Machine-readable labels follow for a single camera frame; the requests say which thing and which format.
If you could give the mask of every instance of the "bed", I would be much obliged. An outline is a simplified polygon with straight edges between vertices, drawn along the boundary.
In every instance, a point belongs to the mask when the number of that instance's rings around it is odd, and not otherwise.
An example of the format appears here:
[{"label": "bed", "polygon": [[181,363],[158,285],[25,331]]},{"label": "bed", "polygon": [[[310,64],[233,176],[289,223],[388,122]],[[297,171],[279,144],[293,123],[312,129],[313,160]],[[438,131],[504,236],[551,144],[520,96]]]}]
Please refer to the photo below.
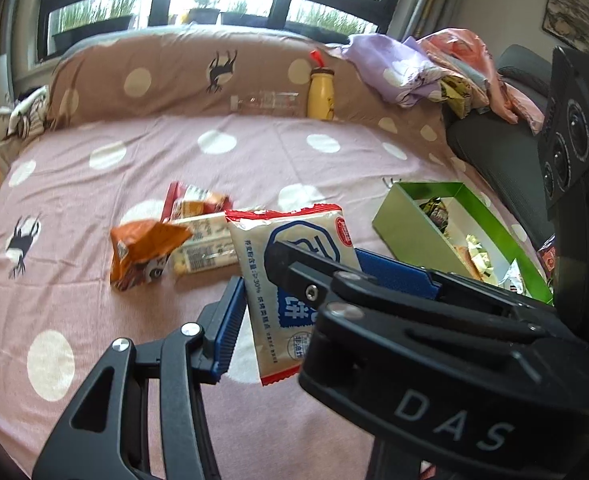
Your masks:
[{"label": "bed", "polygon": [[[535,257],[492,189],[449,149],[440,105],[386,104],[349,62],[287,32],[151,31],[94,38],[68,53],[50,86],[50,130],[0,187],[0,442],[28,474],[114,339],[164,337],[239,273],[231,266],[111,288],[110,228],[159,218],[173,180],[226,192],[239,208],[338,203],[355,245],[382,254],[371,221],[386,180],[462,181]],[[298,92],[304,117],[315,48],[335,70],[335,121],[230,113],[232,95],[265,90]],[[228,374],[204,388],[223,478],[364,477],[371,437],[296,381],[260,386],[246,313]],[[152,472],[162,476],[155,384],[149,419]]]}]

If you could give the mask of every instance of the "green box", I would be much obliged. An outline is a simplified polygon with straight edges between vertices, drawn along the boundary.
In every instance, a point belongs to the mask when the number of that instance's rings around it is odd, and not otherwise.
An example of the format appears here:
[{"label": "green box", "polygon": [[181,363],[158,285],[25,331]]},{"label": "green box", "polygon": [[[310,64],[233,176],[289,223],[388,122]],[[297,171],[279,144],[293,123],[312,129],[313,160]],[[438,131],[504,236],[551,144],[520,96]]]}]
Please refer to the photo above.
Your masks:
[{"label": "green box", "polygon": [[[459,218],[462,219],[465,228],[469,229],[465,234],[474,234],[481,240],[490,253],[495,269],[495,263],[499,264],[499,267],[505,267],[506,264],[510,265],[513,260],[517,260],[526,288],[532,297],[545,303],[552,301],[553,295],[545,279],[527,254],[492,212],[461,182],[393,184],[377,211],[373,228],[397,260],[414,266],[470,276],[468,268],[450,241],[441,234],[417,204],[436,196],[441,197],[444,202],[448,198],[452,199],[451,205],[447,206],[449,232],[459,229],[451,221],[453,213],[459,212]],[[504,274],[496,272],[496,276],[501,280]]]}]

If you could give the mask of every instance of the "pink bed sheet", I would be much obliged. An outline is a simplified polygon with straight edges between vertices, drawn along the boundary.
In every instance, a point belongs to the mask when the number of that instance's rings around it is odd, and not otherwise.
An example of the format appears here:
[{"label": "pink bed sheet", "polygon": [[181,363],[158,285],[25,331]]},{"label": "pink bed sheet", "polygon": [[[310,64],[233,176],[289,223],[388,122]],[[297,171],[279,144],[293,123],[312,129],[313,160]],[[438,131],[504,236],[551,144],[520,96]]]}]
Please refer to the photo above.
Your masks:
[{"label": "pink bed sheet", "polygon": [[[388,191],[384,178],[463,181],[534,257],[521,226],[448,148],[440,110],[422,102],[403,112],[397,134],[307,119],[166,116],[84,124],[31,144],[0,189],[5,449],[30,473],[72,394],[115,338],[164,337],[196,319],[239,272],[164,275],[130,292],[111,289],[110,228],[158,217],[172,180],[227,192],[240,208],[338,203],[355,245],[382,254],[389,252],[371,221]],[[31,243],[21,252],[16,241],[25,236]],[[153,472],[162,475],[155,391],[151,455]],[[204,388],[204,399],[225,479],[364,477],[368,434],[309,397],[297,378],[260,386],[247,313],[230,371]]]}]

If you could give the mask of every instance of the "screw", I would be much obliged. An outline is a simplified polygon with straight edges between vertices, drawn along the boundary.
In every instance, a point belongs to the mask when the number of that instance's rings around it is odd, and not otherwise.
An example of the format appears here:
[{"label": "screw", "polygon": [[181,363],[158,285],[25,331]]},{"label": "screw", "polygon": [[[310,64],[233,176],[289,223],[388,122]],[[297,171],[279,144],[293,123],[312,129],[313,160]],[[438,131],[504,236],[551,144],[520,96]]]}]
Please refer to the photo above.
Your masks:
[{"label": "screw", "polygon": [[308,285],[305,289],[305,297],[310,301],[317,301],[319,298],[319,289],[316,285]]},{"label": "screw", "polygon": [[112,349],[117,352],[123,352],[124,350],[127,350],[129,346],[130,342],[125,337],[120,337],[112,342]]},{"label": "screw", "polygon": [[188,337],[197,335],[199,332],[201,332],[201,327],[197,323],[186,323],[181,327],[181,333]]},{"label": "screw", "polygon": [[361,279],[361,276],[355,274],[354,272],[348,272],[347,270],[340,270],[337,272],[337,276],[343,278],[344,280],[350,280],[352,282],[358,282]]},{"label": "screw", "polygon": [[344,319],[357,320],[365,316],[364,311],[350,303],[340,303],[333,301],[328,304],[328,310],[331,314]]}]

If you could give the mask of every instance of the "purple cloth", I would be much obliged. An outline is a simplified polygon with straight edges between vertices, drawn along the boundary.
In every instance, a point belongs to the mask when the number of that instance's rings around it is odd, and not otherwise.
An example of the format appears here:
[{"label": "purple cloth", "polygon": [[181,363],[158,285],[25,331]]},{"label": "purple cloth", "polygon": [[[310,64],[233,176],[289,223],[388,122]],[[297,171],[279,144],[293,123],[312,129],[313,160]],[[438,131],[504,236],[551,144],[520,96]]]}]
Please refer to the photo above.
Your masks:
[{"label": "purple cloth", "polygon": [[441,95],[443,70],[428,59],[414,38],[399,43],[383,34],[354,34],[342,53],[357,67],[361,79],[389,103],[408,108],[433,92]]}]

